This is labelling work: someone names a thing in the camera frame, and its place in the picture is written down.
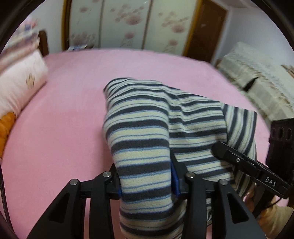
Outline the person's right hand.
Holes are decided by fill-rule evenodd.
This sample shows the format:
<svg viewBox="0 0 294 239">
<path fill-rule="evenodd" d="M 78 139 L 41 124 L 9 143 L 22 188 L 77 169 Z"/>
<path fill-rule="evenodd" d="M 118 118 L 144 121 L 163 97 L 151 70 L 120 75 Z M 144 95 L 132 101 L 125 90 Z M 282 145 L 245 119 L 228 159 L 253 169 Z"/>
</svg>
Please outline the person's right hand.
<svg viewBox="0 0 294 239">
<path fill-rule="evenodd" d="M 254 211 L 264 192 L 265 189 L 262 186 L 253 185 L 250 188 L 244 199 L 244 203 L 250 212 Z"/>
</svg>

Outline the right forearm beige sleeve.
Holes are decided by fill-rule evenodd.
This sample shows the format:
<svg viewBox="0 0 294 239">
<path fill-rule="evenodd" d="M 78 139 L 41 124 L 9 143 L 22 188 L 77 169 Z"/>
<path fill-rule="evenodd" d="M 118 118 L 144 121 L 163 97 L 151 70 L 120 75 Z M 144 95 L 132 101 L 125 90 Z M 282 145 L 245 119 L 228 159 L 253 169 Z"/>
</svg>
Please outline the right forearm beige sleeve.
<svg viewBox="0 0 294 239">
<path fill-rule="evenodd" d="M 261 212 L 258 223 L 267 238 L 276 238 L 292 214 L 293 207 L 280 207 L 275 204 Z"/>
</svg>

